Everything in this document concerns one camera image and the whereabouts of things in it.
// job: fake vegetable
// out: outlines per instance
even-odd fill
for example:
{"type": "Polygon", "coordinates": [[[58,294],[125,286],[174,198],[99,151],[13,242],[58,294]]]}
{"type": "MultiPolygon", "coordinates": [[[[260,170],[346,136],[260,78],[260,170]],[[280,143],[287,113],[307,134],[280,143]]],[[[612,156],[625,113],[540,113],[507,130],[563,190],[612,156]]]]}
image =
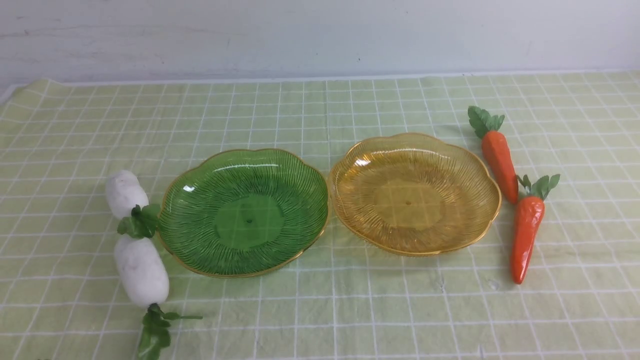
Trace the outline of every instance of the fake vegetable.
{"type": "Polygon", "coordinates": [[[516,205],[515,237],[511,253],[511,276],[516,284],[522,284],[533,252],[533,243],[538,228],[545,216],[545,199],[560,181],[560,174],[549,178],[545,175],[531,184],[529,177],[518,176],[518,181],[527,192],[516,205]]]}
{"type": "Polygon", "coordinates": [[[504,115],[491,116],[488,111],[477,106],[467,110],[469,124],[482,139],[482,153],[491,168],[502,194],[512,204],[518,202],[518,180],[511,161],[511,151],[507,139],[498,130],[504,115]]]}
{"type": "Polygon", "coordinates": [[[105,193],[111,212],[120,219],[118,233],[122,236],[113,255],[122,286],[131,302],[147,309],[137,358],[157,360],[162,349],[171,345],[171,320],[202,317],[180,316],[160,309],[169,295],[169,277],[150,239],[156,233],[160,207],[148,204],[137,177],[121,170],[107,180],[105,193]]]}
{"type": "Polygon", "coordinates": [[[118,220],[128,217],[136,205],[149,205],[147,193],[138,178],[127,170],[120,170],[107,179],[105,193],[109,208],[118,220]]]}

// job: gold rim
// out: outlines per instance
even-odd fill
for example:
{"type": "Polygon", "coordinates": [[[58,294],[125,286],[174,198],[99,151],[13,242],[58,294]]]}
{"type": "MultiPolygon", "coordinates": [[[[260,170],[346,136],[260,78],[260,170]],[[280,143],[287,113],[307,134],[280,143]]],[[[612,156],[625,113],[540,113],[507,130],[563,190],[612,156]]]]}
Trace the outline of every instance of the gold rim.
{"type": "Polygon", "coordinates": [[[184,267],[185,269],[194,272],[196,274],[200,274],[200,275],[204,275],[204,276],[208,276],[208,277],[217,277],[217,278],[233,278],[233,277],[253,277],[253,276],[259,276],[259,275],[264,275],[266,273],[269,272],[273,272],[275,270],[278,270],[279,268],[282,268],[283,266],[285,266],[286,264],[289,264],[291,261],[294,261],[295,259],[299,258],[303,252],[307,251],[307,249],[309,249],[311,247],[311,245],[313,245],[318,239],[320,239],[320,237],[324,234],[324,232],[326,231],[327,226],[329,225],[329,221],[331,219],[331,190],[329,189],[329,184],[327,181],[327,178],[324,177],[324,175],[322,175],[322,173],[316,169],[315,167],[307,164],[304,160],[302,160],[302,158],[300,158],[298,155],[295,155],[293,152],[291,151],[287,151],[287,150],[283,150],[283,149],[277,149],[277,148],[264,148],[264,149],[257,149],[257,150],[253,150],[253,149],[231,149],[231,150],[225,150],[225,151],[221,151],[217,154],[214,154],[210,157],[208,157],[206,160],[204,160],[203,162],[201,162],[198,166],[196,166],[195,168],[191,168],[183,173],[181,173],[180,175],[176,176],[175,179],[173,179],[173,181],[169,184],[169,187],[167,187],[167,189],[164,192],[163,198],[162,198],[162,203],[160,204],[160,213],[163,212],[164,210],[164,204],[166,202],[166,196],[167,193],[169,192],[169,189],[171,187],[173,187],[173,184],[178,181],[178,179],[180,179],[182,176],[197,170],[198,168],[202,167],[205,163],[207,163],[209,160],[215,158],[216,156],[219,156],[221,154],[225,154],[227,152],[237,152],[237,151],[250,151],[250,152],[260,152],[260,151],[280,151],[280,152],[286,152],[289,155],[294,156],[296,159],[298,159],[298,161],[302,162],[303,165],[305,165],[306,167],[310,168],[311,170],[315,171],[318,173],[318,175],[320,175],[320,177],[322,177],[323,181],[324,181],[324,185],[326,186],[326,191],[327,191],[327,201],[326,201],[326,220],[324,221],[324,226],[322,228],[322,230],[320,230],[320,233],[318,233],[318,235],[302,250],[300,250],[297,254],[293,255],[293,257],[289,258],[286,261],[283,261],[282,263],[280,263],[279,265],[274,266],[273,268],[268,268],[266,270],[262,270],[259,272],[252,272],[249,274],[240,274],[240,275],[223,275],[223,274],[210,274],[210,273],[206,273],[206,272],[201,272],[199,270],[196,270],[194,268],[191,268],[189,265],[185,264],[184,262],[182,262],[182,260],[180,258],[178,258],[167,246],[167,244],[164,242],[164,240],[162,239],[162,234],[160,232],[160,229],[158,229],[156,231],[157,233],[157,237],[158,240],[160,241],[160,244],[162,244],[162,246],[164,247],[164,249],[176,260],[178,261],[178,263],[184,267]]]}
{"type": "Polygon", "coordinates": [[[405,252],[405,251],[400,251],[400,250],[396,250],[396,249],[392,249],[390,247],[381,245],[379,243],[376,243],[375,241],[373,241],[372,239],[360,234],[360,232],[356,229],[354,229],[353,227],[351,227],[340,215],[339,215],[339,211],[337,208],[337,199],[336,196],[334,194],[333,191],[330,191],[330,198],[332,200],[333,203],[333,210],[336,213],[336,216],[338,219],[340,219],[340,222],[342,223],[342,225],[344,225],[345,227],[347,227],[352,233],[356,234],[359,238],[365,240],[366,242],[375,245],[376,247],[379,247],[385,251],[391,252],[393,254],[397,254],[397,255],[402,255],[402,256],[412,256],[412,257],[421,257],[421,256],[433,256],[433,255],[438,255],[438,254],[445,254],[447,252],[452,252],[452,251],[456,251],[456,250],[460,250],[460,249],[464,249],[465,247],[468,247],[469,245],[473,245],[476,242],[478,242],[481,238],[483,238],[487,232],[489,231],[489,229],[491,228],[491,225],[493,224],[493,222],[495,221],[495,218],[498,217],[498,214],[500,213],[500,208],[502,207],[502,192],[500,191],[500,187],[498,186],[498,184],[495,182],[495,180],[493,180],[493,178],[491,177],[491,174],[489,173],[489,169],[486,167],[486,165],[483,163],[482,159],[474,154],[473,152],[470,152],[468,149],[465,149],[464,147],[460,147],[457,145],[453,145],[450,143],[446,143],[444,141],[442,141],[441,139],[438,139],[434,136],[431,135],[427,135],[427,134],[423,134],[423,133],[400,133],[400,134],[396,134],[396,135],[391,135],[391,136],[375,136],[372,138],[366,138],[365,140],[362,140],[361,142],[356,143],[354,146],[352,146],[349,151],[347,151],[347,153],[342,157],[342,159],[340,159],[338,162],[336,162],[336,164],[331,168],[331,171],[329,172],[329,183],[330,183],[330,190],[331,188],[335,187],[335,181],[334,178],[336,176],[336,170],[338,168],[338,165],[340,165],[348,156],[349,154],[351,154],[351,152],[356,149],[359,145],[366,143],[366,142],[371,142],[373,140],[377,140],[377,139],[390,139],[390,138],[395,138],[395,137],[402,137],[402,136],[407,136],[407,135],[418,135],[418,136],[422,136],[424,138],[430,139],[430,140],[436,140],[438,142],[441,142],[443,144],[445,144],[446,146],[449,147],[455,147],[457,149],[461,149],[463,151],[465,151],[468,154],[471,154],[476,160],[477,162],[482,166],[482,168],[484,169],[485,175],[486,177],[492,182],[492,184],[494,185],[495,189],[497,190],[498,193],[498,206],[495,209],[495,213],[493,214],[493,216],[491,217],[491,220],[487,223],[486,229],[484,229],[484,231],[476,238],[473,239],[472,241],[469,241],[467,243],[464,243],[460,246],[457,247],[453,247],[451,249],[446,249],[446,250],[437,250],[437,251],[429,251],[429,252],[405,252]]]}

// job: orange carrot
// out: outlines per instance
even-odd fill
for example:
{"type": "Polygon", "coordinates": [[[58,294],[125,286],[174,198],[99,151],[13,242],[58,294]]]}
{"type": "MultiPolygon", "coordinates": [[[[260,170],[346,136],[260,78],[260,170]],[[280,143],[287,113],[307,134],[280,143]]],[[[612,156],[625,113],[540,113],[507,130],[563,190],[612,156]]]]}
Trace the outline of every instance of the orange carrot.
{"type": "Polygon", "coordinates": [[[488,111],[469,106],[467,110],[469,124],[482,139],[482,153],[493,171],[493,176],[502,194],[512,204],[518,202],[518,180],[511,162],[511,151],[507,139],[498,130],[504,121],[504,115],[491,116],[488,111]]]}
{"type": "Polygon", "coordinates": [[[545,175],[531,184],[529,177],[524,175],[518,181],[524,186],[527,194],[516,206],[515,237],[513,251],[511,253],[511,276],[516,284],[522,284],[527,274],[527,268],[533,253],[533,243],[538,233],[538,228],[545,216],[545,199],[549,191],[555,188],[560,181],[560,174],[549,178],[545,175]]]}

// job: plate center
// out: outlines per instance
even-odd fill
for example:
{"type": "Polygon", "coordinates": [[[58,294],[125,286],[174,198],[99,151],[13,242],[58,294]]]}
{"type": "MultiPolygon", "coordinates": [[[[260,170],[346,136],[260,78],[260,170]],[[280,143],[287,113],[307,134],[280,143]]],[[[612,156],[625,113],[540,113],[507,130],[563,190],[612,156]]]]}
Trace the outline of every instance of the plate center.
{"type": "Polygon", "coordinates": [[[393,179],[377,188],[374,206],[394,227],[427,229],[442,218],[442,196],[430,184],[393,179]]]}
{"type": "Polygon", "coordinates": [[[280,234],[284,217],[271,197],[251,194],[225,204],[215,222],[222,244],[248,250],[274,240],[280,234]]]}

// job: scalloped plate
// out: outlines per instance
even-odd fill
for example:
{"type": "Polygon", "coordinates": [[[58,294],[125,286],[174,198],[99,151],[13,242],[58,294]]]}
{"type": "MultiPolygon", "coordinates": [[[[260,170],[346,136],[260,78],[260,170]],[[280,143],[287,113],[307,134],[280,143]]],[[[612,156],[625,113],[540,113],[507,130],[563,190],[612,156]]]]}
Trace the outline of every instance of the scalloped plate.
{"type": "Polygon", "coordinates": [[[173,181],[158,234],[191,271],[259,275],[297,258],[322,235],[328,198],[322,174],[290,152],[225,151],[173,181]]]}
{"type": "Polygon", "coordinates": [[[502,202],[498,185],[475,154],[418,133],[356,144],[332,168],[330,191],[346,227],[406,256],[475,243],[502,202]]]}

